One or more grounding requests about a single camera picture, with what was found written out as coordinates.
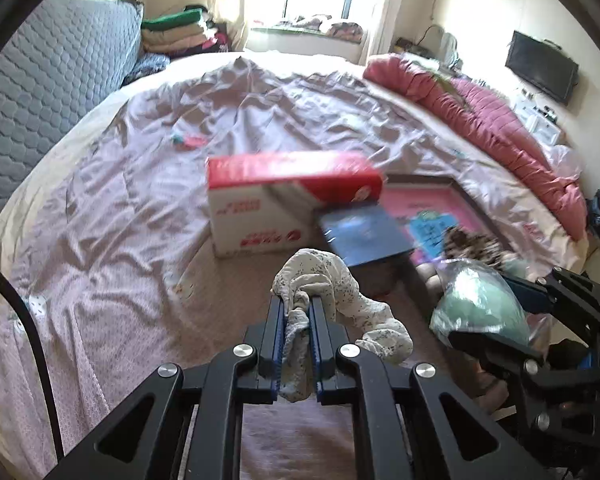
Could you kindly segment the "dark blue small box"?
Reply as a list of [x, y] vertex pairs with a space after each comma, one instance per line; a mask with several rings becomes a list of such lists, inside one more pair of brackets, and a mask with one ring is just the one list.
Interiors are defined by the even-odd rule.
[[329, 249], [349, 268], [409, 256], [414, 250], [411, 237], [378, 204], [326, 210], [316, 223]]

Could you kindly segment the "white floral cloth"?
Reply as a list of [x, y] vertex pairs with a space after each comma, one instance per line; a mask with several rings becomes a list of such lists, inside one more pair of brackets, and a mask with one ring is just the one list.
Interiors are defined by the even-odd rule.
[[272, 293], [283, 300], [285, 339], [279, 394], [288, 402], [312, 393], [309, 304], [322, 300], [326, 318], [360, 330], [355, 343], [386, 362], [400, 364], [413, 352], [414, 342], [391, 308], [362, 294], [343, 260], [331, 252], [302, 248], [275, 275]]

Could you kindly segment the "leopard print scrunchie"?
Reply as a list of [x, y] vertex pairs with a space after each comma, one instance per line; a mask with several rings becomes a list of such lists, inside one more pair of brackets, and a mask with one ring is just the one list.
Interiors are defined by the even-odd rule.
[[468, 232], [460, 226], [445, 230], [442, 247], [447, 259], [476, 260], [499, 271], [519, 262], [516, 252], [506, 249], [496, 237]]

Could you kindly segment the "grey quilted headboard cover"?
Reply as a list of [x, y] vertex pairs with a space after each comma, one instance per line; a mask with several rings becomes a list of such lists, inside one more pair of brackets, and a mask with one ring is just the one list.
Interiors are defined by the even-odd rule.
[[43, 0], [0, 53], [0, 212], [36, 164], [122, 86], [140, 55], [134, 0]]

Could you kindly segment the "clothes on window sill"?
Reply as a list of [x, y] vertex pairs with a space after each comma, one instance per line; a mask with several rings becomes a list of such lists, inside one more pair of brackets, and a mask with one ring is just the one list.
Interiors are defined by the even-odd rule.
[[255, 32], [268, 34], [324, 36], [355, 44], [359, 44], [365, 34], [360, 24], [333, 20], [328, 14], [297, 16], [293, 20], [283, 18], [274, 25], [254, 24], [252, 29]]

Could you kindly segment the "dark tray with pink book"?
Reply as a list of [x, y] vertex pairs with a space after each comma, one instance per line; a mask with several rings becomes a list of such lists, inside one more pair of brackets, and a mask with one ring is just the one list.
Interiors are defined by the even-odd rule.
[[493, 236], [512, 250], [491, 218], [451, 177], [386, 174], [380, 204], [412, 242], [414, 264], [443, 259], [444, 234], [451, 228]]

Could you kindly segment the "white drawer cabinet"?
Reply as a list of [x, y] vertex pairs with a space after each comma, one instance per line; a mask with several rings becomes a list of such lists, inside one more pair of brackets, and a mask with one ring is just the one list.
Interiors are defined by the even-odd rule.
[[545, 145], [562, 144], [565, 140], [564, 133], [558, 125], [551, 122], [533, 104], [518, 102], [513, 107], [513, 112], [536, 140]]

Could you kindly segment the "pink rolled quilt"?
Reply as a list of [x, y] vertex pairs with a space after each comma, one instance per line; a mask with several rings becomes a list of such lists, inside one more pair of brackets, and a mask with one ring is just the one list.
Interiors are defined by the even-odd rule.
[[578, 180], [556, 174], [539, 142], [492, 91], [397, 55], [372, 58], [363, 77], [426, 108], [521, 180], [573, 240], [585, 238], [586, 203]]

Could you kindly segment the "stack of folded clothes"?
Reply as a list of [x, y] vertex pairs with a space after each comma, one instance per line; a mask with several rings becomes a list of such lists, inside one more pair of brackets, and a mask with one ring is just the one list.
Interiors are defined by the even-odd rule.
[[143, 21], [140, 36], [145, 52], [169, 58], [230, 50], [226, 25], [218, 24], [202, 4]]

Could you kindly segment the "mint green bagged item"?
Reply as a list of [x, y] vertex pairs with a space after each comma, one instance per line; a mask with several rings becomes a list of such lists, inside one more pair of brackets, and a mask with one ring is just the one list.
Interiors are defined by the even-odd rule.
[[429, 328], [447, 346], [449, 334], [495, 334], [526, 346], [530, 328], [514, 292], [497, 270], [471, 259], [441, 263], [443, 294]]

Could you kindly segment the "black wall television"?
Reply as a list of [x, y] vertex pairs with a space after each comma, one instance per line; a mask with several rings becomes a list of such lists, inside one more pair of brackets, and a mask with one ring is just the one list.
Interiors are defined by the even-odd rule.
[[518, 78], [568, 105], [579, 82], [579, 65], [547, 42], [516, 30], [510, 40], [505, 66]]

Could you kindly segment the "lilac wrinkled bed sheet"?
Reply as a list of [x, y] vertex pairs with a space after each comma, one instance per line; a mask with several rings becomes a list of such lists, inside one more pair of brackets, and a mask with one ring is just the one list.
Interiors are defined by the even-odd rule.
[[214, 254], [207, 159], [319, 150], [360, 152], [390, 174], [454, 178], [534, 274], [581, 263], [513, 174], [357, 70], [185, 62], [106, 99], [0, 217], [0, 267], [32, 304], [65, 448], [160, 364], [206, 362], [268, 310], [286, 255]]

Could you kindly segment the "dark blue patterned pillow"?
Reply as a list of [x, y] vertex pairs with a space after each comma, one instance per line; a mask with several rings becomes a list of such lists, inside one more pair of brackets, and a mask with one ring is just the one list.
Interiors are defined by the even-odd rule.
[[145, 53], [136, 61], [132, 70], [125, 75], [121, 85], [124, 87], [140, 78], [160, 73], [165, 70], [170, 63], [171, 59], [167, 55], [150, 52]]

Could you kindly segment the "clear plastic bag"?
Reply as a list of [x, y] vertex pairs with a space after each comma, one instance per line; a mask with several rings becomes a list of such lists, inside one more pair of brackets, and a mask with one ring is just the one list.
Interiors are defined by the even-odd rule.
[[567, 145], [557, 144], [544, 148], [545, 157], [556, 176], [571, 180], [579, 180], [584, 163], [578, 153]]

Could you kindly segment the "red white tissue box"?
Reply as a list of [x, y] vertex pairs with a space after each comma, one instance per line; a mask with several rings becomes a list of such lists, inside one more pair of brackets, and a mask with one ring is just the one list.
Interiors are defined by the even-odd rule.
[[305, 245], [324, 208], [375, 203], [384, 176], [357, 152], [294, 151], [213, 156], [207, 197], [215, 255]]

